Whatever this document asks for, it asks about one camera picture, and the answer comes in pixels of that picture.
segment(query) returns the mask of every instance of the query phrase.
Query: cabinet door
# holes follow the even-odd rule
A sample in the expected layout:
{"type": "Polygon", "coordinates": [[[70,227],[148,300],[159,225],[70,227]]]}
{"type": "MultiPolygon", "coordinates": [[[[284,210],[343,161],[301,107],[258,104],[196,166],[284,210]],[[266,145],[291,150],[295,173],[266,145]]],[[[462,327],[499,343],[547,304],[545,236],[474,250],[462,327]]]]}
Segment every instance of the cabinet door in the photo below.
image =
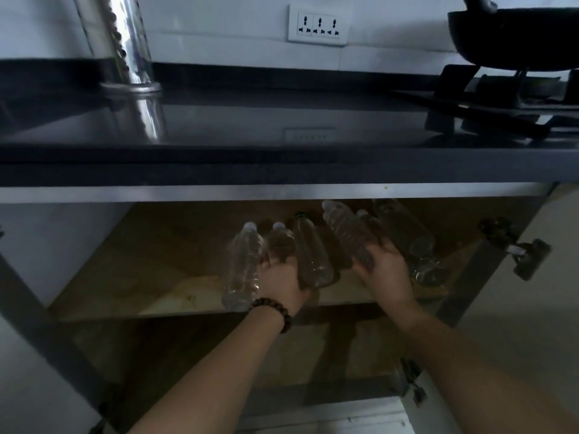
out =
{"type": "MultiPolygon", "coordinates": [[[[540,238],[552,252],[525,282],[504,259],[458,328],[506,372],[543,389],[579,417],[579,188],[557,188],[521,236],[540,238]]],[[[460,433],[426,373],[417,381],[428,400],[403,398],[416,434],[460,433]]]]}

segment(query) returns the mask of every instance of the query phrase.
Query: beaded bracelet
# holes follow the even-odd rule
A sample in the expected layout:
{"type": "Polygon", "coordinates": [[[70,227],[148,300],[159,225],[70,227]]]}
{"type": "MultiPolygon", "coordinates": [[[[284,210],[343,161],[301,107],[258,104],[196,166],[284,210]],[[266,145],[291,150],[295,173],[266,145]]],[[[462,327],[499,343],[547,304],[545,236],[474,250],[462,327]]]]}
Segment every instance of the beaded bracelet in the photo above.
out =
{"type": "Polygon", "coordinates": [[[284,317],[284,328],[281,329],[280,333],[286,333],[290,329],[291,327],[291,316],[289,315],[290,313],[285,307],[283,307],[281,303],[279,303],[274,299],[268,299],[266,297],[263,297],[261,299],[254,300],[253,303],[251,303],[250,310],[256,308],[257,306],[270,306],[274,308],[277,312],[282,314],[282,316],[284,317]]]}

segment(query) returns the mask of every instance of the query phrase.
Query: black countertop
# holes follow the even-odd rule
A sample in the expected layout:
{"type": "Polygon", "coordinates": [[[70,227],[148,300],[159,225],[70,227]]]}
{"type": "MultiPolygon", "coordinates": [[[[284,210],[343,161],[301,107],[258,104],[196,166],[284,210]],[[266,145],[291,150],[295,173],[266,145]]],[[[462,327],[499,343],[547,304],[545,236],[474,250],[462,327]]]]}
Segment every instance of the black countertop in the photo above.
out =
{"type": "Polygon", "coordinates": [[[389,93],[427,91],[432,77],[229,69],[192,82],[178,80],[190,67],[156,68],[166,136],[155,140],[119,125],[122,103],[90,86],[12,88],[0,186],[579,180],[574,138],[466,125],[389,93]]]}

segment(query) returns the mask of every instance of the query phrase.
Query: wok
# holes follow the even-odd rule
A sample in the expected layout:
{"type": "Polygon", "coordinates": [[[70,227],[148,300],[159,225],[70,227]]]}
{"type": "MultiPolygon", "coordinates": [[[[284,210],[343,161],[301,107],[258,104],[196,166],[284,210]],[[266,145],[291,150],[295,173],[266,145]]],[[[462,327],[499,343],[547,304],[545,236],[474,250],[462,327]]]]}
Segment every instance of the wok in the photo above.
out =
{"type": "Polygon", "coordinates": [[[450,12],[456,49],[474,65],[516,71],[579,67],[579,8],[499,9],[491,0],[464,0],[450,12]]]}

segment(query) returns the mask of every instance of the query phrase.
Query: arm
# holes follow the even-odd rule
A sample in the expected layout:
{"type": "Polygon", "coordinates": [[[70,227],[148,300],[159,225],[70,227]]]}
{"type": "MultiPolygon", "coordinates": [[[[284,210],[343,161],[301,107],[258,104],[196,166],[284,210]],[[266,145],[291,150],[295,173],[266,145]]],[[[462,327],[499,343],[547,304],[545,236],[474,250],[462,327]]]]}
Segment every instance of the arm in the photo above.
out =
{"type": "Polygon", "coordinates": [[[406,335],[416,361],[430,374],[465,434],[579,432],[579,422],[557,402],[484,362],[458,331],[424,312],[412,293],[403,257],[388,240],[369,245],[372,274],[354,270],[406,335]]]}
{"type": "MultiPolygon", "coordinates": [[[[259,294],[299,311],[308,291],[298,287],[298,263],[267,256],[259,266],[259,294]]],[[[136,423],[130,434],[221,434],[235,430],[253,379],[284,327],[268,306],[253,309],[217,347],[194,366],[136,423]]]]}

